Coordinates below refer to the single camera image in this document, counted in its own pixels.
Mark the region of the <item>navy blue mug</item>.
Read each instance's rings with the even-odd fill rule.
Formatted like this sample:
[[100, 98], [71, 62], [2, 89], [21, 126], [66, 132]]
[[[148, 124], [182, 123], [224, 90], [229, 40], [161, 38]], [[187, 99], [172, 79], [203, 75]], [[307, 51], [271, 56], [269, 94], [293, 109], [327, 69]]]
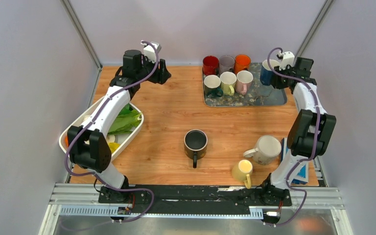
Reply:
[[270, 65], [272, 68], [279, 66], [280, 63], [277, 60], [264, 60], [261, 65], [261, 71], [260, 71], [260, 82], [264, 86], [270, 86], [271, 85], [271, 78], [273, 75], [272, 70], [269, 68], [268, 62], [270, 62]]

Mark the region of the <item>pink faceted mug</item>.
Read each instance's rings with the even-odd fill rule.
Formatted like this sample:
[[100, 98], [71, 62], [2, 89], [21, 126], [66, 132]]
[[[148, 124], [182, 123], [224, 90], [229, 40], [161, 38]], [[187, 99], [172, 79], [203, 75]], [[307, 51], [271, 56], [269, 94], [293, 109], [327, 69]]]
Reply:
[[235, 91], [245, 95], [254, 80], [253, 74], [247, 70], [242, 70], [237, 73], [236, 78]]

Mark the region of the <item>orange mug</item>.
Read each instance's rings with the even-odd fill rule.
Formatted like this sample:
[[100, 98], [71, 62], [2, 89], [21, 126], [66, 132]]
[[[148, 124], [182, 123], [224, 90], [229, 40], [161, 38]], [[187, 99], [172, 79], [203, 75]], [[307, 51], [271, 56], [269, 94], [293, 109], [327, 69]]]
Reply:
[[235, 57], [234, 73], [248, 71], [251, 64], [251, 58], [245, 54], [239, 54]]

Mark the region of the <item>red mug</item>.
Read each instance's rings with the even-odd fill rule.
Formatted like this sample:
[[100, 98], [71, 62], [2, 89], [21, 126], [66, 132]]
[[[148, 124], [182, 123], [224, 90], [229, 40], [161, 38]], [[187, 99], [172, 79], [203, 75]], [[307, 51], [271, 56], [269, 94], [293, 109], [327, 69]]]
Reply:
[[219, 67], [219, 59], [215, 56], [209, 55], [203, 58], [202, 72], [205, 76], [217, 75]]

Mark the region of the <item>dark green mug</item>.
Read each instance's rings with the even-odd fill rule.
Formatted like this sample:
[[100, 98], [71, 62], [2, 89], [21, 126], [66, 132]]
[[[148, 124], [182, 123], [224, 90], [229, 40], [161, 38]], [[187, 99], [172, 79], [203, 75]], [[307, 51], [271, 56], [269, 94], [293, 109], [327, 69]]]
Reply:
[[222, 97], [221, 79], [217, 75], [208, 75], [204, 78], [203, 88], [205, 98]]

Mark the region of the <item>light green faceted mug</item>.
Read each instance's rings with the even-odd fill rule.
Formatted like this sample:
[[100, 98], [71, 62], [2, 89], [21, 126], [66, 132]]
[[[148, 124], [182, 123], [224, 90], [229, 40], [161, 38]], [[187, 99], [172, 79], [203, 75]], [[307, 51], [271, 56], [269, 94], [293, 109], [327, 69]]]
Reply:
[[221, 80], [221, 89], [223, 91], [223, 94], [225, 95], [234, 95], [235, 93], [235, 84], [237, 81], [237, 77], [233, 72], [223, 72], [220, 75], [220, 80]]

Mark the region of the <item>lilac grey mug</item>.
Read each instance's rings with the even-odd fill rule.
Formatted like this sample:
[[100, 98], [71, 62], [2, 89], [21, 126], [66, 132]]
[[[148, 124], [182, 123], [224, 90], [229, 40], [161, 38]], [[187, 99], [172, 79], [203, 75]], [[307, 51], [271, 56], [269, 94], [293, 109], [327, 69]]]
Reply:
[[234, 72], [235, 59], [232, 56], [224, 55], [219, 58], [219, 74], [224, 72]]

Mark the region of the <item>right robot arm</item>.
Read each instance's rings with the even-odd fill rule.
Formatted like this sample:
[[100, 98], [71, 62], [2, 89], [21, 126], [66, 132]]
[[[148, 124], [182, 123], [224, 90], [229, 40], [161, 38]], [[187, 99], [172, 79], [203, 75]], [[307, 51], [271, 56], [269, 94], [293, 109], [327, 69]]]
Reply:
[[275, 205], [289, 196], [291, 184], [301, 169], [326, 152], [336, 125], [336, 117], [321, 105], [316, 80], [310, 78], [313, 60], [287, 52], [280, 52], [277, 58], [280, 65], [270, 66], [273, 75], [269, 84], [276, 89], [289, 88], [299, 113], [286, 138], [286, 155], [262, 183], [259, 196], [264, 205]]

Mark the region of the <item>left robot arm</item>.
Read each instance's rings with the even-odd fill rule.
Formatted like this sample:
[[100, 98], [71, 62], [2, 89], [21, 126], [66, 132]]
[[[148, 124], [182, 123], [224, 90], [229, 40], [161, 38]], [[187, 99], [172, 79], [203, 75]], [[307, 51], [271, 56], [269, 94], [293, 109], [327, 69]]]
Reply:
[[64, 163], [73, 163], [93, 174], [119, 203], [130, 197], [130, 189], [123, 185], [126, 177], [111, 163], [113, 154], [107, 134], [119, 112], [130, 102], [144, 81], [164, 84], [171, 74], [165, 60], [159, 58], [158, 43], [143, 43], [142, 51], [130, 49], [123, 55], [123, 65], [117, 70], [101, 103], [80, 125], [67, 130], [68, 148]]

